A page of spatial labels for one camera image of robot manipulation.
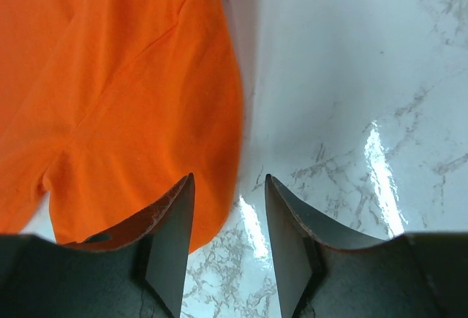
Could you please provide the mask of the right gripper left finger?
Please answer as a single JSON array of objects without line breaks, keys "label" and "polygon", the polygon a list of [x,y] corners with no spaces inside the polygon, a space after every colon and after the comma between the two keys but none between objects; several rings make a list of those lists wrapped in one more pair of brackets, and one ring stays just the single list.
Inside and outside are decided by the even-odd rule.
[{"label": "right gripper left finger", "polygon": [[3,317],[178,317],[195,208],[187,175],[82,243],[1,237]]}]

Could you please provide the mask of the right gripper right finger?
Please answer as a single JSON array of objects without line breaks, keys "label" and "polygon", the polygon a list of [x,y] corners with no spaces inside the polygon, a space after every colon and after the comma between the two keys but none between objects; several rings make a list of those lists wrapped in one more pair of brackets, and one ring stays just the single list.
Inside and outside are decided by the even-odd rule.
[{"label": "right gripper right finger", "polygon": [[465,317],[467,234],[381,240],[353,230],[265,177],[283,317]]}]

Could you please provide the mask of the orange t-shirt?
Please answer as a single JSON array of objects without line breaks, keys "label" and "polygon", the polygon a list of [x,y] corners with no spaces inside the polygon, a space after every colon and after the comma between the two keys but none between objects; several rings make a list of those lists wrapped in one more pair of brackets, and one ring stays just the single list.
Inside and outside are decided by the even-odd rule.
[{"label": "orange t-shirt", "polygon": [[1,231],[44,194],[81,243],[195,177],[191,250],[227,220],[243,93],[222,0],[1,0]]}]

